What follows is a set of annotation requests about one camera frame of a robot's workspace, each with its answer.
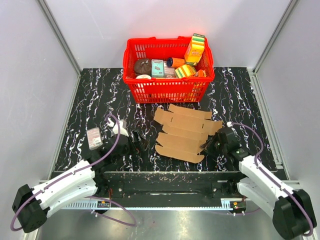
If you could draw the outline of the brown cardboard box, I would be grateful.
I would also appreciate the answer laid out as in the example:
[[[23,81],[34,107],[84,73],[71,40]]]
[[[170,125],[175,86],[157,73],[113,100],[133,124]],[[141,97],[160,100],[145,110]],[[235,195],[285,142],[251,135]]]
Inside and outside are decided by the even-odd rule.
[[[204,159],[201,145],[223,127],[213,121],[212,112],[170,104],[168,110],[158,107],[153,120],[162,125],[155,151],[165,157],[198,164]]]

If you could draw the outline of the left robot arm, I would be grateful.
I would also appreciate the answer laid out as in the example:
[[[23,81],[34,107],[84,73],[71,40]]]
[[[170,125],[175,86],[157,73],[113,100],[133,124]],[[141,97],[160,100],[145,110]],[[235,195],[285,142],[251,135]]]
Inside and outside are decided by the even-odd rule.
[[[12,204],[12,231],[30,233],[41,227],[58,210],[87,197],[103,198],[111,194],[104,173],[116,160],[142,153],[148,146],[136,130],[132,135],[115,134],[108,142],[89,152],[69,170],[42,184],[21,186]]]

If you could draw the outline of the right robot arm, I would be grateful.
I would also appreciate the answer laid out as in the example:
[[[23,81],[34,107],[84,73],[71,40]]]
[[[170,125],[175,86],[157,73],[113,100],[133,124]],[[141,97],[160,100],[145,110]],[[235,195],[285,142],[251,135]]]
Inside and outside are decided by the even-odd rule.
[[[201,145],[207,154],[221,154],[244,176],[223,183],[222,191],[233,198],[253,201],[272,220],[285,240],[313,235],[317,227],[310,195],[294,189],[272,174],[247,147],[240,144],[230,127],[223,127]]]

